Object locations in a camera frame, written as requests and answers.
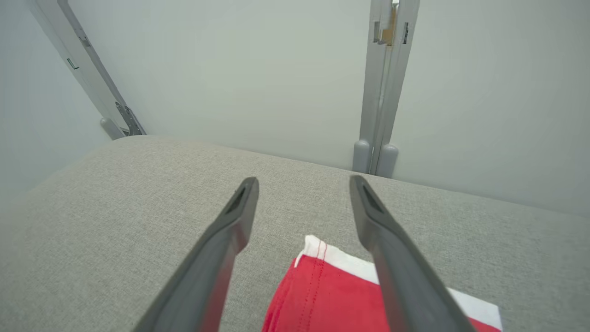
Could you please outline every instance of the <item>white wall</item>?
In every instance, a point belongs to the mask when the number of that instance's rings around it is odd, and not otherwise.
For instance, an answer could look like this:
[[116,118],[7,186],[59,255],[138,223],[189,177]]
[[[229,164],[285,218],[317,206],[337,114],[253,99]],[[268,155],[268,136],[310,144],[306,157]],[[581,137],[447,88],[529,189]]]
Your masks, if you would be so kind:
[[70,0],[149,134],[352,167],[370,0]]
[[590,216],[590,2],[421,0],[394,178]]
[[110,141],[25,1],[0,2],[0,209]]

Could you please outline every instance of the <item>red stitching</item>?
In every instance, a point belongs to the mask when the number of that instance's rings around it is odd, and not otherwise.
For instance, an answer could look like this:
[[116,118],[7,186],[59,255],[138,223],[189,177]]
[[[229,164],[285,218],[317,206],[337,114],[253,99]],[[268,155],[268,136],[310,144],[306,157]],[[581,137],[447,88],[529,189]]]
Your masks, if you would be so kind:
[[328,244],[327,243],[325,243],[325,244],[326,244],[326,250],[324,250],[324,258],[323,258],[323,261],[324,262],[322,262],[322,267],[320,268],[320,274],[317,276],[316,293],[313,295],[312,307],[311,307],[311,309],[309,311],[309,317],[307,318],[307,331],[309,331],[309,327],[312,324],[313,309],[314,309],[314,307],[316,305],[317,292],[320,289],[320,281],[322,281],[322,272],[324,271],[324,265],[326,264],[325,259],[326,259],[326,252],[328,251]]
[[301,328],[301,321],[303,319],[303,313],[305,313],[305,309],[307,308],[307,303],[309,301],[309,299],[308,299],[308,297],[309,297],[309,291],[312,290],[313,275],[316,273],[316,266],[317,266],[316,261],[317,261],[317,258],[320,256],[320,247],[321,246],[322,246],[322,241],[320,241],[319,246],[317,246],[316,259],[313,261],[312,278],[310,279],[309,287],[307,287],[307,294],[305,295],[305,304],[303,305],[303,309],[301,310],[301,316],[299,316],[299,324],[297,325],[297,331],[299,331],[300,328]]

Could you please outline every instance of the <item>gray fabric surface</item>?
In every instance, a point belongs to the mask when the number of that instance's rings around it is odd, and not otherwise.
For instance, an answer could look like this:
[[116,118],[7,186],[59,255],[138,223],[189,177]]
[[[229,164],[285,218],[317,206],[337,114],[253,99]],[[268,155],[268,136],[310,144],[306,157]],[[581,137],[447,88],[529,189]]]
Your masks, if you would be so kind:
[[[54,174],[0,219],[2,331],[127,331],[245,177],[260,181],[222,331],[259,331],[314,234],[370,260],[352,172],[157,136]],[[366,176],[447,286],[497,304],[507,331],[590,327],[590,220]]]

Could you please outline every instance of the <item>red fabric with white trim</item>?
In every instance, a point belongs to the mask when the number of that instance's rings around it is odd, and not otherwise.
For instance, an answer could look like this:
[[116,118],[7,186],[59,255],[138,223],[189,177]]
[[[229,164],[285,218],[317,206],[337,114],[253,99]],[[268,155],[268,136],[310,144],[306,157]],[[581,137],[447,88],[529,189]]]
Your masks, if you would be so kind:
[[[278,286],[262,331],[389,331],[374,269],[370,262],[307,236],[305,249]],[[496,306],[450,291],[465,312],[492,325],[470,317],[479,332],[502,330],[499,312],[497,321],[490,316]],[[464,305],[480,307],[466,310]]]

